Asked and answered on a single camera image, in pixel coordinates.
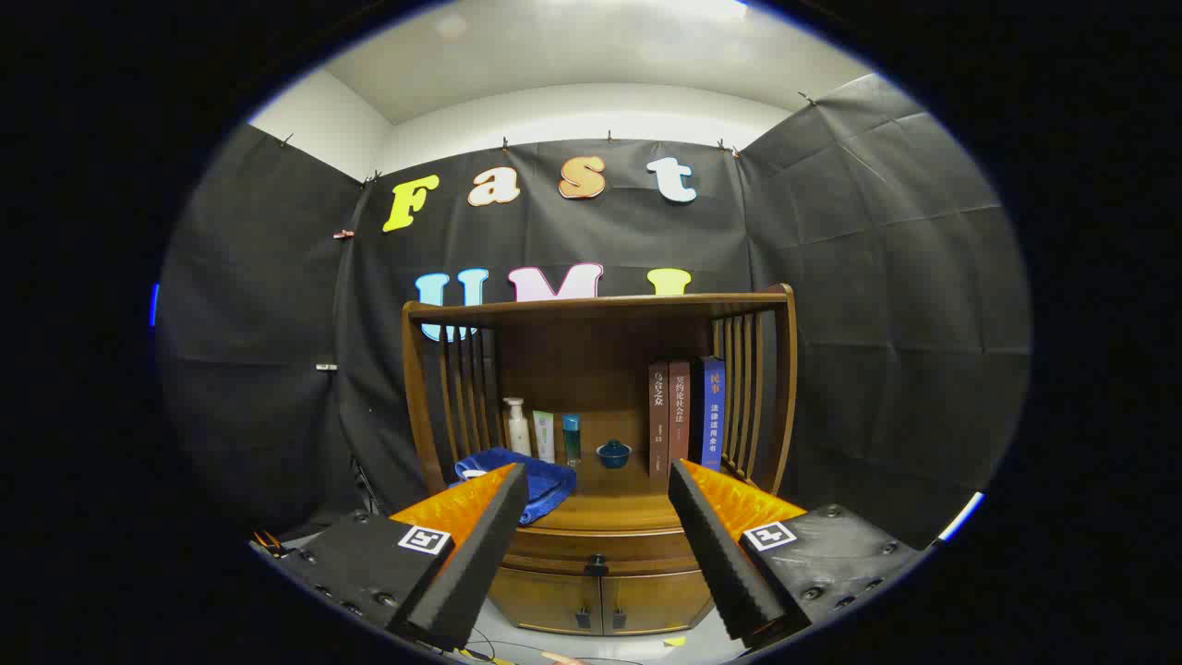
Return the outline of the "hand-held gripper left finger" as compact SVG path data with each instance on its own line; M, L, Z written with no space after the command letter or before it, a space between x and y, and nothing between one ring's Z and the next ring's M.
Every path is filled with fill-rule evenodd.
M338 613L426 647L463 647L528 500L526 467L462 481L392 516L357 511L271 565Z

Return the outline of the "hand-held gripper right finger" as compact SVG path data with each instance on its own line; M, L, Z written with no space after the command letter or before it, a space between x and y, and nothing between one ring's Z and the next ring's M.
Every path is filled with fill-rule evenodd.
M845 506L803 510L688 459L669 501L728 635L753 651L836 622L924 559Z

